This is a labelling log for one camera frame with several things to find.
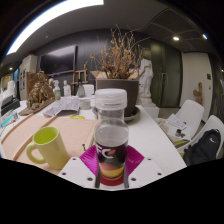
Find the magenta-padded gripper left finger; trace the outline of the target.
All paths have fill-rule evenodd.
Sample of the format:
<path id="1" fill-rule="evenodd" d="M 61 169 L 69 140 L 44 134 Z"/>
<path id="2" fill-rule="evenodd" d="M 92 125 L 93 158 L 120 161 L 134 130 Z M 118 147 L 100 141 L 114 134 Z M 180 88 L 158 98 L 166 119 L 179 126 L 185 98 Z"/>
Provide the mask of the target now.
<path id="1" fill-rule="evenodd" d="M 98 188 L 100 174 L 95 147 L 90 147 L 80 157 L 72 157 L 58 176 L 84 188 Z"/>

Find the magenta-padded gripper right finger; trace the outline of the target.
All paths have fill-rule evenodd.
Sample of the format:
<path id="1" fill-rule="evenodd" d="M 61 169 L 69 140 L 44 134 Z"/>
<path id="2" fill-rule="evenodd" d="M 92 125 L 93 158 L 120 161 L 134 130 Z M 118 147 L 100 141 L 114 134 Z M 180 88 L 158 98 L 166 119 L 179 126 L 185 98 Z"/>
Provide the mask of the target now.
<path id="1" fill-rule="evenodd" d="M 164 176 L 163 171 L 152 157 L 144 157 L 131 146 L 127 149 L 124 171 L 125 189 L 140 188 Z"/>

